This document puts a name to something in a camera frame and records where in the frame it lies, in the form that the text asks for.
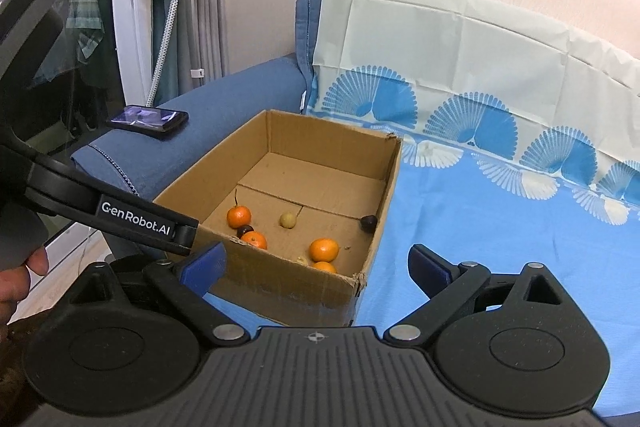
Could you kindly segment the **person's left hand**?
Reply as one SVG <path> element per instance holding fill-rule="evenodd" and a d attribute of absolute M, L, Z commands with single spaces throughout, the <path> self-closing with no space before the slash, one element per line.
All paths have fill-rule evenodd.
<path fill-rule="evenodd" d="M 18 268 L 4 270 L 0 273 L 0 321 L 1 334 L 14 314 L 17 303 L 24 300 L 29 293 L 30 274 L 44 277 L 49 271 L 49 259 L 46 248 L 40 247 Z"/>

